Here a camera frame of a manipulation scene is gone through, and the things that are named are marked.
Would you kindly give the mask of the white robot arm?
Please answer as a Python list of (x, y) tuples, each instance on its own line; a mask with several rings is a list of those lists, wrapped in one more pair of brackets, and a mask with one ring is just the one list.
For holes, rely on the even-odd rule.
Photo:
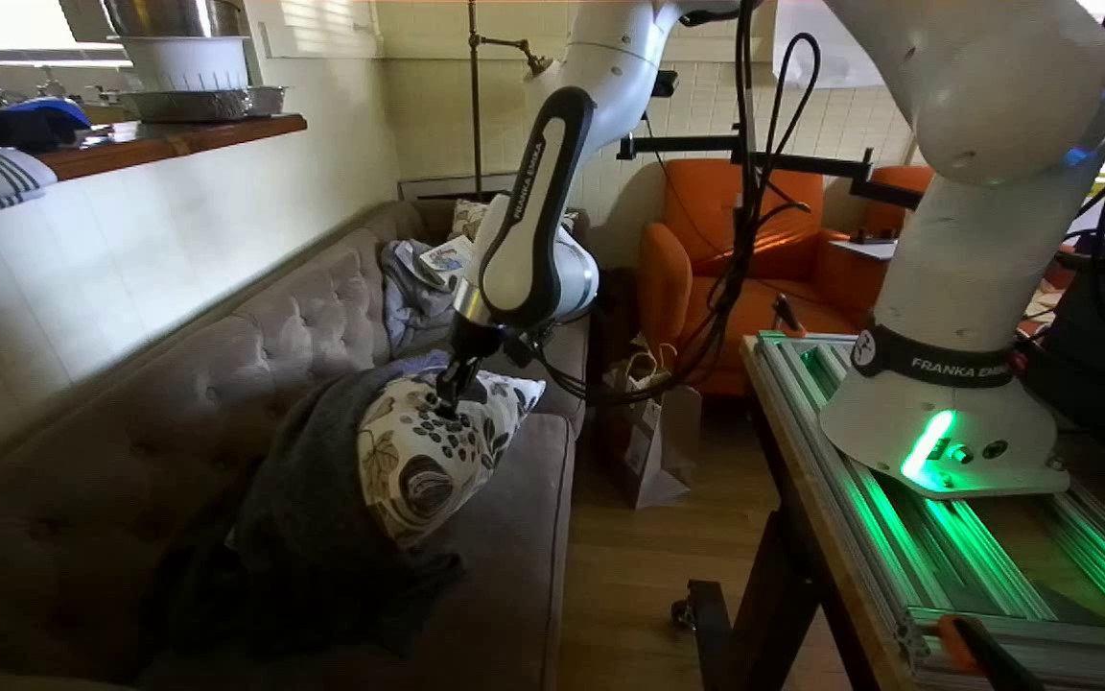
[[(823, 433), (920, 493), (1055, 493), (1055, 413), (1015, 376), (1021, 310), (1105, 162), (1105, 26), (1078, 0), (825, 0), (934, 168)], [(461, 387), (499, 342), (595, 300), (561, 235), (581, 156), (630, 135), (681, 23), (742, 0), (581, 0), (518, 185), (489, 207), (458, 300)]]

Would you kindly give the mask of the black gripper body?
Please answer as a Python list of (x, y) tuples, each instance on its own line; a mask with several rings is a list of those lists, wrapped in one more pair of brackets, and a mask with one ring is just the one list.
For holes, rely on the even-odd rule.
[(489, 387), (480, 382), (485, 360), (507, 351), (523, 360), (523, 337), (502, 327), (480, 327), (474, 317), (454, 317), (451, 364), (439, 372), (440, 413), (454, 413), (461, 403), (485, 403)]

